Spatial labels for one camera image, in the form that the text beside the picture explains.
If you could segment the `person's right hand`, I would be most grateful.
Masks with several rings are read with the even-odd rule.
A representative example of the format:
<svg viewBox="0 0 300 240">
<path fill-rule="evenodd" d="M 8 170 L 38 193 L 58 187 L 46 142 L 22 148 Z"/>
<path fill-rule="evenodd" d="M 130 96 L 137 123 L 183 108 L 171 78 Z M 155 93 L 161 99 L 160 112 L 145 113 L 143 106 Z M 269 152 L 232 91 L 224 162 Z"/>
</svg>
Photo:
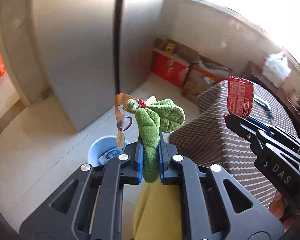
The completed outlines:
<svg viewBox="0 0 300 240">
<path fill-rule="evenodd" d="M 277 219 L 281 219 L 285 212 L 285 206 L 283 203 L 283 196 L 279 191 L 276 191 L 275 196 L 268 209 Z"/>
</svg>

